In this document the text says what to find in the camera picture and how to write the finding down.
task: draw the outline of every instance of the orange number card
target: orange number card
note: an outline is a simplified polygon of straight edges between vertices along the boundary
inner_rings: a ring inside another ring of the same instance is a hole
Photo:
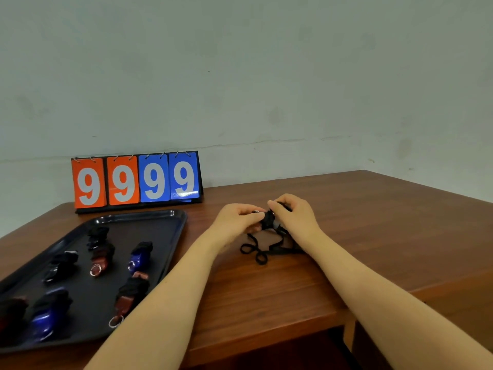
[[[136,156],[116,156],[106,159],[110,205],[139,202],[139,171]]]
[[[73,159],[72,176],[76,209],[106,206],[102,158]]]

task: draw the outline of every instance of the number card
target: number card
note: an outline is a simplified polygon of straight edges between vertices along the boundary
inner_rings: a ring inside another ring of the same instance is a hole
[[[199,169],[196,152],[169,154],[169,185],[172,200],[200,197]]]
[[[106,206],[102,158],[72,159],[72,176],[76,209]]]
[[[139,174],[136,156],[116,156],[106,159],[110,205],[139,202]]]
[[[140,202],[169,201],[168,155],[139,156]]]

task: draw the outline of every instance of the white digit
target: white digit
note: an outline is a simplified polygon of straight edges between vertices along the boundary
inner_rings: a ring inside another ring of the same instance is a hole
[[[122,182],[120,180],[120,173],[126,174],[127,179],[125,180],[125,182]],[[135,191],[135,181],[134,174],[132,174],[132,169],[130,169],[130,167],[128,167],[127,165],[119,165],[115,167],[115,169],[113,170],[113,183],[118,189],[124,190],[125,188],[127,188],[127,193],[125,194],[121,192],[115,193],[115,199],[117,199],[119,202],[126,202],[132,198]]]
[[[86,184],[86,176],[89,175],[91,177],[91,184]],[[85,167],[81,171],[79,171],[79,175],[77,176],[77,184],[79,188],[84,193],[92,192],[91,198],[87,196],[80,196],[79,200],[82,204],[89,206],[94,205],[99,198],[99,192],[101,191],[101,186],[99,184],[99,177],[96,171],[90,167]]]
[[[186,176],[184,178],[182,178],[182,169],[186,170]],[[193,168],[188,162],[186,161],[178,162],[175,166],[175,170],[173,171],[173,174],[175,175],[176,183],[178,183],[180,186],[186,184],[186,189],[183,189],[181,187],[176,189],[176,193],[179,196],[186,196],[187,193],[193,192],[195,177],[193,175]]]
[[[152,180],[151,172],[155,171],[157,173],[156,180]],[[152,189],[145,191],[145,195],[151,200],[155,200],[160,198],[164,193],[164,185],[166,182],[164,181],[164,171],[161,166],[156,163],[148,164],[144,169],[144,181],[149,187],[157,186],[156,192]]]

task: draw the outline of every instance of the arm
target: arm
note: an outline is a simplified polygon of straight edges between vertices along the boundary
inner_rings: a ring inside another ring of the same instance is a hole
[[[216,255],[242,232],[258,231],[264,211],[226,205],[213,225],[104,342],[86,369],[178,369]]]
[[[276,201],[291,206],[293,212],[269,201],[394,369],[493,368],[493,355],[473,338],[325,235],[305,200],[283,195]]]

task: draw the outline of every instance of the forearm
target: forearm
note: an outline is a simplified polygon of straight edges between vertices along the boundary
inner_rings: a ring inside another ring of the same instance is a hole
[[[177,369],[218,252],[215,241],[213,234],[202,234],[104,342],[87,369]]]
[[[303,246],[394,369],[493,368],[475,340],[323,233]]]

